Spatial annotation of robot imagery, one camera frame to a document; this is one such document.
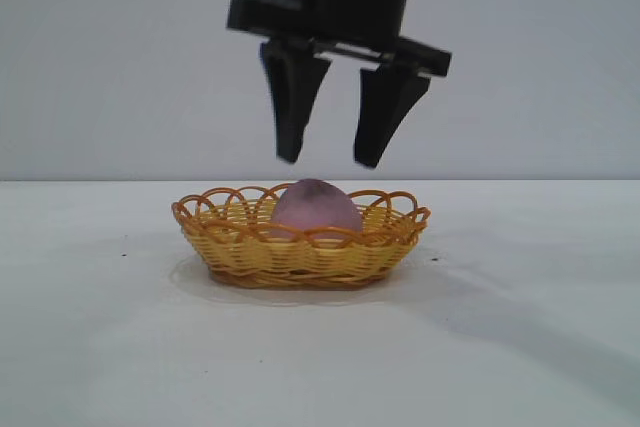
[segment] yellow wicker basket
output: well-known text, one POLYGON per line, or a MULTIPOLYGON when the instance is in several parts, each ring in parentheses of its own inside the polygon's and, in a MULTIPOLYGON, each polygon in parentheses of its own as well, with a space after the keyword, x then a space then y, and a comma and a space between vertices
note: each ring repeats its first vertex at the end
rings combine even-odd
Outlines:
POLYGON ((289 185, 216 188, 172 205, 184 236, 214 279, 253 289, 361 288, 390 274, 416 246, 431 215, 407 192, 363 190, 350 194, 362 214, 363 232, 299 231, 270 223, 279 194, 289 185), (397 210, 398 204, 408 205, 406 212, 397 210), (271 237, 274 228, 294 236, 271 237), (340 233, 344 240, 315 238, 323 232, 340 233))

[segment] purple egg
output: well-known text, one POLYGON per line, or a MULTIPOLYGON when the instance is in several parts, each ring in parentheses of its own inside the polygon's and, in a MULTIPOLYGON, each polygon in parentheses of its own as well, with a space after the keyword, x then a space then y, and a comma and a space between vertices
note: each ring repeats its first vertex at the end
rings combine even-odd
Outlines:
MULTIPOLYGON (((304 179, 291 185, 274 208, 274 224, 298 230, 339 227, 362 232, 362 216, 351 198, 339 188, 316 179, 304 179)), ((293 234, 275 230, 275 237, 290 238, 293 234)), ((338 233, 314 235, 317 239, 342 239, 338 233)))

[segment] white background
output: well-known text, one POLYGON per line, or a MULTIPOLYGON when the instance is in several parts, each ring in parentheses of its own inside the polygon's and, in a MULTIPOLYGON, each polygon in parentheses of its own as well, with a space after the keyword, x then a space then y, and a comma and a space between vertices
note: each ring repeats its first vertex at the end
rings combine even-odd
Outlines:
POLYGON ((409 0, 404 34, 454 59, 375 172, 344 59, 275 158, 228 2, 0 0, 0 179, 640 178, 639 0, 409 0))

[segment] white table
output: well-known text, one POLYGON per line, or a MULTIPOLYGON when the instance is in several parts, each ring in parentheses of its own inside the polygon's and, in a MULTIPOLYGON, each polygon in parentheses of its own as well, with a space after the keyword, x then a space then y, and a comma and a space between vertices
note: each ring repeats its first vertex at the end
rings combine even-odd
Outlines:
POLYGON ((0 425, 640 425, 640 183, 339 182, 433 210, 352 293, 212 283, 215 185, 0 184, 0 425))

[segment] robotic arm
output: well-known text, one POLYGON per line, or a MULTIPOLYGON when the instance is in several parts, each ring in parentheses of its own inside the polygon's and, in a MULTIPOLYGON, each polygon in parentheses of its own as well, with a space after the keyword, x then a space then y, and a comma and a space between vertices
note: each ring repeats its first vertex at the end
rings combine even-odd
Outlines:
POLYGON ((432 77, 451 54, 400 36, 406 0, 231 0, 227 27, 263 37, 277 155, 295 163, 318 90, 337 54, 378 64, 361 70, 356 162, 376 168, 432 77))

